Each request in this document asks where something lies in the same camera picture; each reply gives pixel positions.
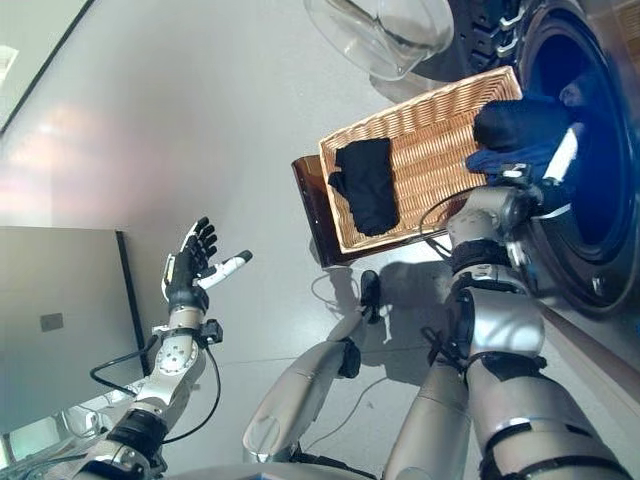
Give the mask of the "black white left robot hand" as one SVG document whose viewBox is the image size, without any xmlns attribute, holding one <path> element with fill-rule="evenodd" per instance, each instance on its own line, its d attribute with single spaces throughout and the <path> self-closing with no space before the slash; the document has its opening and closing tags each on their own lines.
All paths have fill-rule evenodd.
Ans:
<svg viewBox="0 0 640 480">
<path fill-rule="evenodd" d="M 235 256 L 212 263 L 217 252 L 215 227 L 208 217 L 197 220 L 186 233 L 179 250 L 167 256 L 161 291 L 169 311 L 188 307 L 206 313 L 207 291 L 218 285 L 253 259 L 243 250 Z"/>
</svg>

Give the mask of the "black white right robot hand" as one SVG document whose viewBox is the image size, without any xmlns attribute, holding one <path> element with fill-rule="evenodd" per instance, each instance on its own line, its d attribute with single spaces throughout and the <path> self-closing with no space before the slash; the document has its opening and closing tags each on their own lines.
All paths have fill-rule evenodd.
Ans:
<svg viewBox="0 0 640 480">
<path fill-rule="evenodd" d="M 528 202 L 528 216 L 554 218 L 571 210 L 579 170 L 583 123 L 570 125 L 561 139 L 535 143 L 508 154 L 496 184 L 515 187 Z"/>
</svg>

